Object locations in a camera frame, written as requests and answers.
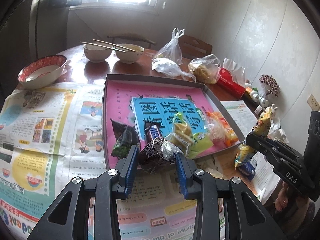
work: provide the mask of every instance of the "orange snack bag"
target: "orange snack bag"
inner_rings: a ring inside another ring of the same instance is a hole
[[[229,147],[238,141],[238,137],[235,131],[231,128],[227,120],[223,117],[223,115],[220,112],[205,112],[205,114],[222,124],[225,133],[226,146]]]

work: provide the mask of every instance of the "wooden table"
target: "wooden table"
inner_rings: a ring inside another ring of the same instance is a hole
[[[151,70],[151,62],[155,50],[146,49],[142,57],[133,64],[125,64],[119,61],[116,53],[113,51],[106,61],[101,63],[92,63],[84,55],[83,45],[67,49],[60,54],[68,59],[66,63],[67,72],[61,75],[58,82],[75,82],[84,84],[103,85],[107,74],[138,74],[145,76],[164,76],[155,70]],[[188,71],[190,59],[182,58],[183,71]],[[234,96],[226,92],[218,85],[208,85],[211,91],[220,101],[237,100]]]

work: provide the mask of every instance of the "pink book cover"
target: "pink book cover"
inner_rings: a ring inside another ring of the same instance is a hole
[[[200,88],[170,88],[150,85],[133,85],[108,81],[106,118],[107,154],[109,168],[114,168],[119,157],[111,156],[116,144],[116,136],[112,126],[114,122],[134,127],[139,135],[140,149],[146,145],[144,138],[144,122],[160,123],[163,137],[172,131],[172,119],[175,113],[182,112],[185,121],[190,125],[192,133],[205,132],[204,121],[199,112],[219,111],[210,105]],[[196,158],[218,152],[226,148],[224,143],[215,144],[200,153]]]

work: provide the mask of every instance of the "wooden chair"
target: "wooden chair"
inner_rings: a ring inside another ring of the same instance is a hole
[[[108,35],[108,38],[112,38],[112,43],[115,43],[115,39],[124,39],[124,40],[129,40],[129,41],[142,41],[149,43],[148,49],[151,48],[151,45],[156,45],[157,43],[155,41],[149,40],[146,37],[135,34],[135,33],[121,33],[121,34],[113,34],[113,35]]]
[[[179,46],[182,56],[189,59],[210,55],[212,51],[210,44],[188,35],[179,38]]]

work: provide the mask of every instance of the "bowl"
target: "bowl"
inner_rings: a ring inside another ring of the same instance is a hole
[[[20,71],[18,81],[26,89],[46,87],[62,74],[66,62],[67,57],[63,55],[40,58]]]
[[[134,62],[136,62],[139,58],[141,58],[143,52],[144,52],[144,48],[140,47],[138,45],[133,45],[133,44],[127,44],[127,43],[121,43],[118,44],[119,46],[122,47],[126,47],[129,49],[134,49],[136,52],[133,51],[126,51],[126,52],[121,52],[121,51],[117,51],[116,50],[116,55],[118,57],[118,59],[126,64],[132,64]]]
[[[108,45],[102,42],[94,42],[94,44],[99,44],[99,45],[112,48],[112,45]],[[86,58],[93,63],[99,63],[99,62],[105,61],[106,58],[108,58],[112,53],[112,49],[94,46],[91,44],[85,44],[83,46],[83,50]]]

